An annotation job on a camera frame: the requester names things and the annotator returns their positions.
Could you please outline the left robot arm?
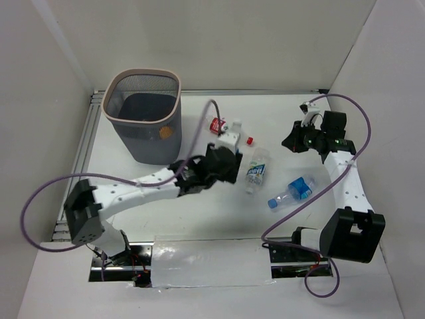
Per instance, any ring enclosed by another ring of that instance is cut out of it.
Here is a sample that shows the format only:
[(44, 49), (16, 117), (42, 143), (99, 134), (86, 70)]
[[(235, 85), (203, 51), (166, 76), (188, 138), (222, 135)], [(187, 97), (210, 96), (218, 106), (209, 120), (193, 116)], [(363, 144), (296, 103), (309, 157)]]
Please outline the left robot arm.
[(64, 212), (73, 245), (92, 244), (113, 265), (126, 264), (132, 255), (128, 237), (108, 219), (154, 201), (176, 199), (210, 189), (216, 182), (234, 184), (242, 153), (209, 143), (203, 156), (180, 160), (130, 183), (91, 185), (80, 180), (66, 198)]

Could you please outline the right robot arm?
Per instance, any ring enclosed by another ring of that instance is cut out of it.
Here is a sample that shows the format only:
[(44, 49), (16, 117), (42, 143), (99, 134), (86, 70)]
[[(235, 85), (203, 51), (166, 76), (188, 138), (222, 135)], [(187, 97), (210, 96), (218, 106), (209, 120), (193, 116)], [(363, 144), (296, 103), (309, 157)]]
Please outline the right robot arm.
[(316, 107), (308, 107), (294, 123), (282, 145), (294, 153), (315, 150), (321, 157), (333, 186), (336, 210), (322, 229), (299, 227), (293, 233), (291, 256), (303, 261), (313, 252), (325, 257), (369, 263), (385, 228), (384, 216), (373, 211), (359, 177), (355, 145), (345, 139), (347, 117), (326, 111), (320, 128), (314, 122)]

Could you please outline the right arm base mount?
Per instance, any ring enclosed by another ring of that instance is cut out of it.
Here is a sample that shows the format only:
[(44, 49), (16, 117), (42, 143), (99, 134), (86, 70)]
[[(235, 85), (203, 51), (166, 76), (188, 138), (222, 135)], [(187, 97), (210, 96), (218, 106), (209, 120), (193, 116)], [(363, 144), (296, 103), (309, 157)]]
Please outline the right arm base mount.
[(319, 268), (310, 276), (333, 276), (330, 262), (318, 254), (297, 249), (262, 243), (270, 257), (270, 268), (273, 279), (303, 278), (310, 270)]

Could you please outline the orange juice bottle gold cap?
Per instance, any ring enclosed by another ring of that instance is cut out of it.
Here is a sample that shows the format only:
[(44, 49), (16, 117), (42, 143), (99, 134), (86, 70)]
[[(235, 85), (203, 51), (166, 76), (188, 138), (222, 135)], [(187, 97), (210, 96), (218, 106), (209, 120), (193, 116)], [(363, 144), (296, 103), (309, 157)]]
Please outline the orange juice bottle gold cap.
[(159, 129), (159, 137), (162, 140), (166, 140), (167, 138), (170, 138), (173, 135), (173, 129), (170, 126), (164, 126)]

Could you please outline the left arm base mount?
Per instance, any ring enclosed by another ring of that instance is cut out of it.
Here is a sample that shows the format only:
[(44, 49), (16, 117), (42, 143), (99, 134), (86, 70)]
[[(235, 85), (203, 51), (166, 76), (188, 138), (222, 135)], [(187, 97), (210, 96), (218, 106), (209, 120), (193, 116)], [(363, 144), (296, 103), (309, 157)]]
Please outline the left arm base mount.
[(130, 252), (113, 261), (110, 257), (102, 259), (102, 250), (92, 251), (89, 282), (129, 282), (134, 287), (151, 288), (151, 261), (154, 242), (133, 242)]

